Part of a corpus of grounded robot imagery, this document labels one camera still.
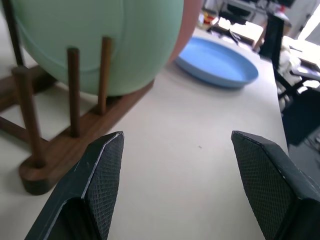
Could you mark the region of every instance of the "table surface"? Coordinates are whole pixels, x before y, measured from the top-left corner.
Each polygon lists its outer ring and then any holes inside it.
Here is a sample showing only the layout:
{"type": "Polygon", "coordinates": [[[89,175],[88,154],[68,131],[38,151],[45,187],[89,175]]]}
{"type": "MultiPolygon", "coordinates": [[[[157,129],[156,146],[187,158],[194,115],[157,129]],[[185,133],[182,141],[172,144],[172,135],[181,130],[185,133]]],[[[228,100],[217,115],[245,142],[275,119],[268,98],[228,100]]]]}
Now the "table surface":
{"type": "MultiPolygon", "coordinates": [[[[0,74],[14,65],[0,22],[0,74]]],[[[241,90],[208,86],[175,64],[112,129],[125,144],[117,202],[108,240],[263,240],[243,190],[230,140],[232,130],[287,145],[271,63],[198,29],[194,33],[245,55],[259,70],[241,90]]],[[[27,62],[34,62],[28,56],[27,62]]],[[[81,95],[81,113],[97,98],[81,95]]],[[[68,124],[68,94],[60,85],[35,97],[40,128],[51,139],[68,124]]],[[[19,108],[0,114],[22,125],[19,108]]],[[[0,239],[22,240],[50,192],[25,193],[17,167],[29,156],[25,143],[0,132],[0,239]]]]}

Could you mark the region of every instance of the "light blue dish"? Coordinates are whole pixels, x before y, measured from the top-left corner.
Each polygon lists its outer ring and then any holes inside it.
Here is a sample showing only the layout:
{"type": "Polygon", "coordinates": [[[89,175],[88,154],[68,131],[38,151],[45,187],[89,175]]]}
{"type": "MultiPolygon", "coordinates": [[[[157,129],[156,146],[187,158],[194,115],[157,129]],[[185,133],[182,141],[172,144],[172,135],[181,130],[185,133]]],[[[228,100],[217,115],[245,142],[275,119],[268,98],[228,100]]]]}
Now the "light blue dish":
{"type": "Polygon", "coordinates": [[[192,76],[224,88],[243,88],[259,76],[244,56],[218,43],[193,37],[175,60],[192,76]]]}

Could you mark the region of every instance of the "mint green bowl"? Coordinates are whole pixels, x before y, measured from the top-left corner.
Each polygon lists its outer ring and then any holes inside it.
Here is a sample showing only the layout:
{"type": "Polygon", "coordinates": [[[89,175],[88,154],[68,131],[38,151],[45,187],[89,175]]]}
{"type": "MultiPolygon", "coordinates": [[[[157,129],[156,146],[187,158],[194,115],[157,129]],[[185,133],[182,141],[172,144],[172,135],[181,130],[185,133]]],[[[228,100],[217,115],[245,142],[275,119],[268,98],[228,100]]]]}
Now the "mint green bowl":
{"type": "Polygon", "coordinates": [[[11,0],[24,48],[67,84],[67,48],[80,50],[80,89],[98,93],[101,42],[114,39],[108,95],[152,81],[176,44],[184,0],[11,0]]]}

